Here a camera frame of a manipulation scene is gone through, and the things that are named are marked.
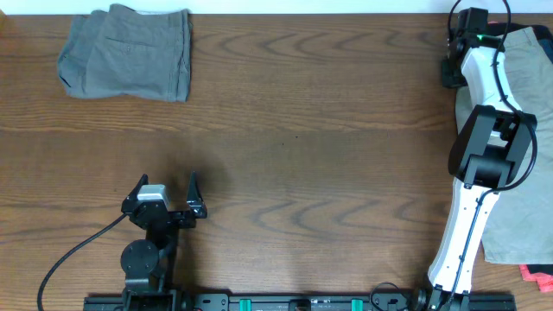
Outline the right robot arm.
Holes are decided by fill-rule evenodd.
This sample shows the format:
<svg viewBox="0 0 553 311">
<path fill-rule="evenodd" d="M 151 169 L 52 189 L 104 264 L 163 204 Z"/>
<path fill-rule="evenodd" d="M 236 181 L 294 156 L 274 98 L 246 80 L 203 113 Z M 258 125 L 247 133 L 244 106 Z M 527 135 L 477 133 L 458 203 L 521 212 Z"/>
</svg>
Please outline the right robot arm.
<svg viewBox="0 0 553 311">
<path fill-rule="evenodd" d="M 516 307 L 513 295 L 474 294 L 472 268 L 481 237 L 501 193 L 520 186 L 537 161 L 537 118 L 512 96 L 505 74 L 505 35 L 489 33 L 488 12 L 470 7 L 448 27 L 442 83 L 466 86 L 473 109 L 449 153 L 453 197 L 429 285 L 410 295 L 391 282 L 368 296 L 198 295 L 190 310 L 496 310 Z"/>
</svg>

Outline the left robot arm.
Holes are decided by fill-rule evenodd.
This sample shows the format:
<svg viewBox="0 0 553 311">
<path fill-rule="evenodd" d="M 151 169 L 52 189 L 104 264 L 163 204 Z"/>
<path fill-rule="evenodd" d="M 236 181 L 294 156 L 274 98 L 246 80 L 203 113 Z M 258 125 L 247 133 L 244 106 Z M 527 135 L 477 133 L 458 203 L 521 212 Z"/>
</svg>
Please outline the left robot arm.
<svg viewBox="0 0 553 311">
<path fill-rule="evenodd" d="M 194 228 L 190 211 L 170 212 L 166 187 L 150 184 L 142 175 L 124 199 L 123 215 L 145 230 L 146 236 L 128 244 L 120 263 L 125 273 L 124 310 L 191 310 L 189 294 L 173 284 L 179 231 Z"/>
</svg>

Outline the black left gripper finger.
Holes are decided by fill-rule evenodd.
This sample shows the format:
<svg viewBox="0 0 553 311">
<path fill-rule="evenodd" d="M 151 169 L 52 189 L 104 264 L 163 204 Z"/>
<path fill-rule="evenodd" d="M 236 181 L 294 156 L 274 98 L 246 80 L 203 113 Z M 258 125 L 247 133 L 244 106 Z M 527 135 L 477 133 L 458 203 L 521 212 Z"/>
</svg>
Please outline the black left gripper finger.
<svg viewBox="0 0 553 311">
<path fill-rule="evenodd" d="M 138 183 L 135 185 L 135 187 L 130 191 L 130 193 L 126 196 L 125 201 L 137 201 L 138 194 L 140 192 L 140 189 L 144 185 L 149 184 L 149 177 L 146 174 L 143 174 L 141 178 L 139 179 Z"/>
<path fill-rule="evenodd" d="M 202 198 L 197 182 L 197 174 L 193 171 L 190 175 L 187 193 L 187 204 L 195 218 L 207 217 L 207 206 Z"/>
</svg>

